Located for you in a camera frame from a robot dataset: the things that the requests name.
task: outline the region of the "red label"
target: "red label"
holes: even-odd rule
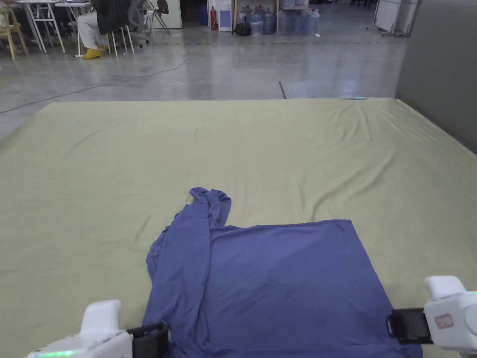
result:
[[[444,329],[452,327],[454,325],[454,322],[452,321],[452,317],[450,315],[442,315],[436,317],[436,324],[437,328]]]

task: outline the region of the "polished floor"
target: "polished floor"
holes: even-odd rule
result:
[[[374,9],[317,7],[320,38],[241,38],[193,26],[156,31],[156,43],[117,59],[76,59],[73,42],[67,54],[32,47],[16,62],[2,49],[0,139],[55,101],[392,97],[406,39],[367,30]]]

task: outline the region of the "gray partition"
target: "gray partition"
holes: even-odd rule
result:
[[[423,0],[396,98],[477,152],[477,0]]]

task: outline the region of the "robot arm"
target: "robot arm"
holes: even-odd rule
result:
[[[403,344],[434,344],[462,357],[477,354],[477,292],[455,276],[425,279],[432,299],[424,308],[393,310],[389,334]]]
[[[168,325],[119,328],[121,302],[90,304],[81,331],[31,352],[27,358],[161,358],[167,352]]]

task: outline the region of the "wooden chair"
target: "wooden chair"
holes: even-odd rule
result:
[[[8,7],[2,7],[0,8],[0,14],[3,15],[3,17],[5,18],[5,23],[6,23],[6,27],[0,26],[0,38],[2,37],[8,38],[11,57],[13,60],[15,60],[15,44],[13,43],[13,39],[11,37],[11,34],[13,32],[16,32],[18,36],[20,37],[21,45],[23,46],[23,50],[25,51],[25,53],[28,53],[28,48],[27,48],[27,45],[25,44],[25,39],[23,38],[20,25],[18,24],[15,13],[13,12],[13,9],[10,9]],[[10,18],[13,19],[13,24],[10,24]]]

